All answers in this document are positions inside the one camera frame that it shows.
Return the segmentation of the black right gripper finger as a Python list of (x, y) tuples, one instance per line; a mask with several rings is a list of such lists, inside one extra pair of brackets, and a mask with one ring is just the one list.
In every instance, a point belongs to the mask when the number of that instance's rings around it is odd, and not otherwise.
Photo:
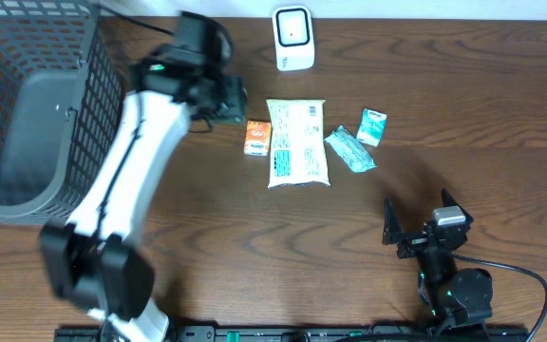
[(385, 222), (382, 242), (384, 245), (397, 244), (402, 239), (403, 232), (393, 209), (391, 199), (385, 199), (384, 208)]
[(446, 188), (442, 189), (441, 196), (442, 196), (442, 201), (443, 201), (443, 206), (444, 207), (457, 206), (461, 209), (463, 215), (465, 216), (465, 221), (467, 223), (472, 223), (474, 221), (472, 216), (466, 210), (464, 210), (462, 206), (460, 206), (455, 201), (455, 199), (451, 196), (451, 194), (449, 193), (449, 191)]

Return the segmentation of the orange Kleenex tissue pack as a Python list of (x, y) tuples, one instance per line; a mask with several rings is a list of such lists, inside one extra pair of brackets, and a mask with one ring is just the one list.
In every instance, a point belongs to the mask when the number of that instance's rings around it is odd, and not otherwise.
[(250, 156), (267, 156), (270, 151), (272, 124), (267, 122), (248, 121), (244, 153)]

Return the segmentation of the wet wipes pack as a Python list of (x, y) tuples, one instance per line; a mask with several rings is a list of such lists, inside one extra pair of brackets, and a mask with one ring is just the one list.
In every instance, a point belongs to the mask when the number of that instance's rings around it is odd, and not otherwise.
[(325, 100), (266, 101), (272, 137), (269, 188), (318, 182), (330, 186), (324, 147)]

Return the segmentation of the green tissue pack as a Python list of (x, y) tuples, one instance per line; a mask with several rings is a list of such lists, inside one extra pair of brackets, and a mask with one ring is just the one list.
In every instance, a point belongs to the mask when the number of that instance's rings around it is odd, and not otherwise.
[(353, 173), (364, 173), (377, 165), (364, 146), (342, 125), (324, 140)]

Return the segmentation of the teal Kleenex tissue box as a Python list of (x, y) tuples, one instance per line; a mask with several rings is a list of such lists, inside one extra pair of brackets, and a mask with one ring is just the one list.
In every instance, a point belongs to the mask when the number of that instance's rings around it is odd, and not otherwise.
[(384, 134), (387, 114), (365, 108), (362, 114), (362, 121), (358, 127), (356, 138), (359, 142), (377, 147)]

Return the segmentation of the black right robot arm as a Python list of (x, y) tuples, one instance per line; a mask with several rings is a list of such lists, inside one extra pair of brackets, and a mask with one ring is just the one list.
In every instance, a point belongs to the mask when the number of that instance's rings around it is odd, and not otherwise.
[(405, 232), (390, 199), (384, 202), (383, 243), (397, 247), (397, 257), (416, 258), (421, 286), (427, 293), (432, 318), (424, 328), (432, 334), (482, 324), (493, 315), (492, 276), (479, 268), (459, 269), (453, 252), (465, 244), (473, 218), (447, 190), (443, 206), (432, 213), (420, 232)]

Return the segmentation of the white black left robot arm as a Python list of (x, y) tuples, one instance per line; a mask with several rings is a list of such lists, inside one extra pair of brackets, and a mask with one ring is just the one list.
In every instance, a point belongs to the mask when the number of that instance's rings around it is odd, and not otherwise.
[(98, 340), (168, 337), (171, 320), (152, 297), (154, 268), (139, 252), (142, 229), (192, 122), (244, 120), (242, 80), (223, 72), (232, 53), (228, 43), (162, 45), (133, 65), (134, 89), (94, 183), (64, 224), (40, 233), (51, 290), (100, 321)]

